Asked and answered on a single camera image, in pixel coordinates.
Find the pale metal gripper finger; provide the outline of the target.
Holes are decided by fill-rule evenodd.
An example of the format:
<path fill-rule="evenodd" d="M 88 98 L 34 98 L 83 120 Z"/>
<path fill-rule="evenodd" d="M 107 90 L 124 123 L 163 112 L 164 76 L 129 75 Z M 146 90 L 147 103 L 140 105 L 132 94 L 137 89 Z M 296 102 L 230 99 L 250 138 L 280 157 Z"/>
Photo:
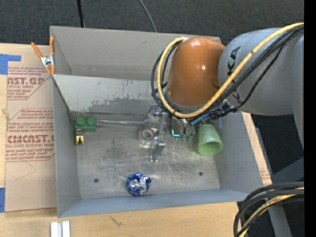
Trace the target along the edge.
<path fill-rule="evenodd" d="M 158 105 L 152 105 L 147 111 L 145 124 L 161 124 L 163 121 L 162 111 Z"/>
<path fill-rule="evenodd" d="M 157 162 L 158 156 L 160 156 L 166 146 L 164 138 L 162 136 L 155 137 L 150 146 L 150 162 Z"/>

